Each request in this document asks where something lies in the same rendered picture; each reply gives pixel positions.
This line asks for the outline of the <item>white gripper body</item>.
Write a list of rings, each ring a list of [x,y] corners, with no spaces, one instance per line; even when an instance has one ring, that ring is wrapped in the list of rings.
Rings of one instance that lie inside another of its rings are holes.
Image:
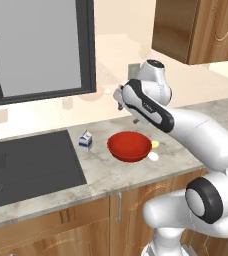
[[[119,85],[113,93],[113,98],[118,102],[118,110],[121,111],[124,108],[124,101],[122,97],[123,85]]]

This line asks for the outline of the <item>red bowl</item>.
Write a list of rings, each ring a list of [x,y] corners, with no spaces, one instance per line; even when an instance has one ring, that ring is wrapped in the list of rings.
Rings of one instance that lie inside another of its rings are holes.
[[[107,148],[116,159],[134,163],[144,159],[152,150],[152,143],[145,135],[123,131],[112,135],[107,141]]]

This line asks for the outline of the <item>blue white milk carton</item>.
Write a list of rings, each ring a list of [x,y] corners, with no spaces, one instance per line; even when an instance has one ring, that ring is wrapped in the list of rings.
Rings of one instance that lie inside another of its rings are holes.
[[[85,131],[78,139],[79,147],[85,150],[91,149],[92,142],[92,134],[89,131]]]

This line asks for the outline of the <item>black sink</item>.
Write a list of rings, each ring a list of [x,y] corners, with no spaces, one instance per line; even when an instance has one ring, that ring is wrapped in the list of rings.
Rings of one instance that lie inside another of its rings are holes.
[[[0,142],[0,207],[85,183],[66,130]]]

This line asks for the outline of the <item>wooden sink front panel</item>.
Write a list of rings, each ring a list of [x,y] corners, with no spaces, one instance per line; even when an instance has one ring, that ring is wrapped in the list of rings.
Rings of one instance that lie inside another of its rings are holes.
[[[109,256],[109,198],[1,227],[0,256]]]

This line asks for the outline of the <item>dark framed window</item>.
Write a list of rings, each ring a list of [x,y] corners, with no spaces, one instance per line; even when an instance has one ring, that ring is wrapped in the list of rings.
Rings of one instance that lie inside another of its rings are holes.
[[[94,0],[0,0],[0,105],[95,90]]]

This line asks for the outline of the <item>wooden base cupboard door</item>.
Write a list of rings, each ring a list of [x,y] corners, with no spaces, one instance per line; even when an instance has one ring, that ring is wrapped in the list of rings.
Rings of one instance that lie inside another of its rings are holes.
[[[171,177],[122,193],[122,218],[118,216],[118,197],[110,197],[109,256],[140,256],[153,237],[153,230],[144,222],[142,208],[146,201],[175,190],[183,189],[193,179],[206,173],[205,169]]]

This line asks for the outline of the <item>grey wall socket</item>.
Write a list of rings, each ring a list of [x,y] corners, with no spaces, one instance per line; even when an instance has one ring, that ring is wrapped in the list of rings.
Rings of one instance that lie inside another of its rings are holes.
[[[139,63],[129,64],[128,65],[128,78],[129,79],[135,78],[139,70],[140,70]]]

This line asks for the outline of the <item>wooden wall cupboard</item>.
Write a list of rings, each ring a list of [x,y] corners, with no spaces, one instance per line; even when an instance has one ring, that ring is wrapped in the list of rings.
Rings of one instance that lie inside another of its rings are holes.
[[[188,65],[228,61],[228,0],[156,0],[152,48]]]

